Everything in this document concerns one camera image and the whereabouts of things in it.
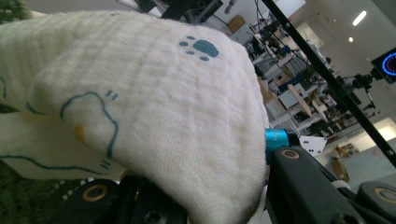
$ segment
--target light fixture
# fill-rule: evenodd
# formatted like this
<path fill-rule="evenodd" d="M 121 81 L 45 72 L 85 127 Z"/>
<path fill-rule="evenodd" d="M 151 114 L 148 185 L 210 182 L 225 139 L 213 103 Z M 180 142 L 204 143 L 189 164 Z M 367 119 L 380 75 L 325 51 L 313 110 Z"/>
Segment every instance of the light fixture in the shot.
<path fill-rule="evenodd" d="M 353 25 L 356 26 L 359 24 L 359 22 L 361 22 L 361 20 L 363 20 L 363 18 L 366 16 L 367 12 L 363 11 L 361 12 L 361 14 L 359 14 L 359 16 L 353 21 Z"/>

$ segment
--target box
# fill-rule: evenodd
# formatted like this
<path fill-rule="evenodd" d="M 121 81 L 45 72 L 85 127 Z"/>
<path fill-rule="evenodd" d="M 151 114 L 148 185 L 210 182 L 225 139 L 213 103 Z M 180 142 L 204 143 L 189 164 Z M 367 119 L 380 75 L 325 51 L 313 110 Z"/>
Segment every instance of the box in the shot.
<path fill-rule="evenodd" d="M 241 26 L 245 24 L 245 19 L 242 16 L 236 15 L 230 22 L 228 22 L 228 28 L 231 32 L 235 33 Z"/>

